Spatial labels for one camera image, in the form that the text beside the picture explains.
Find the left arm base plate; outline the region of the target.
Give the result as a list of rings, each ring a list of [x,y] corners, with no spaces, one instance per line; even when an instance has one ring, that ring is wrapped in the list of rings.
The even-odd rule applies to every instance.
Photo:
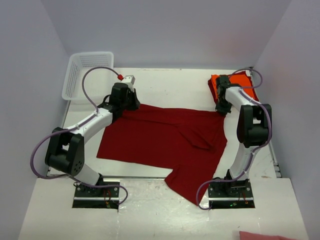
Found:
[[[99,182],[100,185],[108,186],[106,188],[92,188],[84,186],[78,182],[75,187],[72,208],[74,209],[119,209],[120,188],[118,179],[104,179]]]

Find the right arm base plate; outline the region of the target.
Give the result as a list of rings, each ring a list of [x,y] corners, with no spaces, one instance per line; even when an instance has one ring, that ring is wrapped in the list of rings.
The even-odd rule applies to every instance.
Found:
[[[209,209],[254,209],[249,179],[234,182],[212,182],[208,187]]]

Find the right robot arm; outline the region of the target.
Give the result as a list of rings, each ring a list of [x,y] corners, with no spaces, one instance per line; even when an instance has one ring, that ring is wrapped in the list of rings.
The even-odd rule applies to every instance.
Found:
[[[238,113],[236,136],[239,147],[235,160],[220,181],[227,196],[241,191],[239,182],[249,179],[249,171],[256,154],[272,138],[272,108],[249,96],[238,83],[231,83],[227,75],[219,75],[216,82],[215,111],[226,116],[234,107]]]

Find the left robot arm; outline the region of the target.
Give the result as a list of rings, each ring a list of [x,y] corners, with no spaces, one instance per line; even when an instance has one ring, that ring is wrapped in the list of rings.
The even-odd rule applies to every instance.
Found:
[[[108,102],[98,105],[97,111],[82,122],[66,129],[57,127],[50,137],[45,164],[73,177],[86,185],[86,190],[97,197],[103,193],[101,175],[85,164],[85,144],[102,129],[117,121],[123,112],[140,107],[131,76],[113,85]]]

